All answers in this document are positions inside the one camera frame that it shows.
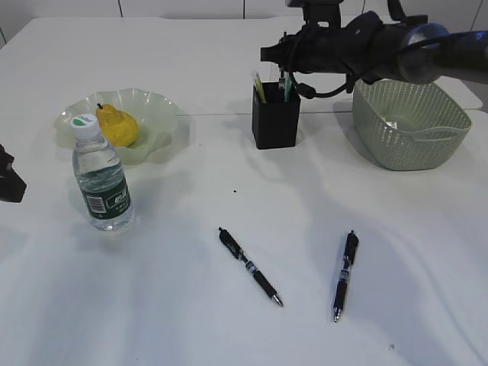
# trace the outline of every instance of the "fruit bowl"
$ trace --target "fruit bowl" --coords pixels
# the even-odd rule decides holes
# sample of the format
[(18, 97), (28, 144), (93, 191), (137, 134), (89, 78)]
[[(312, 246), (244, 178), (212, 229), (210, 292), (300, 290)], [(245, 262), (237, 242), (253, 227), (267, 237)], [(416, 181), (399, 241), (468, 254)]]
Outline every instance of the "fruit bowl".
[(163, 95), (138, 88), (98, 91), (70, 105), (56, 119), (54, 127), (57, 129), (58, 146), (69, 149), (75, 146), (75, 137), (69, 123), (78, 114), (95, 114), (98, 103), (112, 104), (116, 109), (126, 111), (139, 124), (137, 140), (128, 147), (115, 148), (123, 164), (139, 164), (146, 160), (150, 152), (171, 142), (171, 134), (178, 126), (176, 106)]

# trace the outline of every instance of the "water bottle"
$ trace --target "water bottle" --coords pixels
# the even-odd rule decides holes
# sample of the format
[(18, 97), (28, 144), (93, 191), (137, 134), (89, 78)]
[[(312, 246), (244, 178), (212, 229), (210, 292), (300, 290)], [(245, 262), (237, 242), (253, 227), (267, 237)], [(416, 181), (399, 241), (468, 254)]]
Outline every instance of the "water bottle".
[(90, 223), (99, 230), (114, 231), (133, 219), (133, 207), (124, 170), (113, 145), (101, 134), (97, 117), (73, 118), (76, 146), (73, 170), (90, 213)]

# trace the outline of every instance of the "plastic basket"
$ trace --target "plastic basket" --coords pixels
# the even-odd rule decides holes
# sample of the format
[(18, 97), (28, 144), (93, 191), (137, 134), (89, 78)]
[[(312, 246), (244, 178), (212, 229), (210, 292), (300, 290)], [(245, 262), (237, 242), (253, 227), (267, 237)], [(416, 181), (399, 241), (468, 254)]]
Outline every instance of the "plastic basket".
[(352, 110), (363, 143), (391, 170), (439, 167), (471, 128), (467, 114), (436, 84), (359, 81)]

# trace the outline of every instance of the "table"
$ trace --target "table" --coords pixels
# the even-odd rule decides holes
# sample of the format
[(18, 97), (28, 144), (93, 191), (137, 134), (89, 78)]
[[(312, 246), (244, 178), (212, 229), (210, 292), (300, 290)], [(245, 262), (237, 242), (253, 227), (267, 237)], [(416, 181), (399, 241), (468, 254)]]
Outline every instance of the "table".
[[(43, 120), (93, 92), (131, 87), (171, 98), (180, 114), (247, 114), (251, 71), (257, 69), (263, 81), (271, 74), (271, 64), (259, 62), (260, 47), (276, 44), (283, 31), (296, 32), (302, 24), (302, 17), (39, 18), (0, 52), (0, 80), (13, 99), (46, 108)], [(297, 78), (325, 92), (344, 82), (343, 75)], [(462, 82), (438, 82), (463, 108), (481, 108)], [(344, 93), (304, 100), (302, 112), (351, 111), (351, 101)]]
[[(20, 120), (2, 131), (24, 129), (29, 184), (0, 206), (2, 364), (486, 364), (488, 118), (468, 113), (463, 146), (428, 172), (376, 166), (350, 113), (302, 114), (297, 146), (268, 151), (249, 115), (180, 117), (166, 151), (126, 169), (139, 219), (117, 236), (88, 225), (54, 130)], [(350, 229), (361, 246), (332, 324)]]

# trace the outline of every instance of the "pear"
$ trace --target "pear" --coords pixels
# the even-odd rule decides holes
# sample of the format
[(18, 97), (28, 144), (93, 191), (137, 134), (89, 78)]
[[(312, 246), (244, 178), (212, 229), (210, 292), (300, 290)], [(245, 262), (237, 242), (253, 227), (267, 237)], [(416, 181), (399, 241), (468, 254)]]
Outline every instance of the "pear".
[(97, 118), (101, 132), (114, 146), (129, 146), (139, 136), (136, 119), (111, 104), (98, 104)]

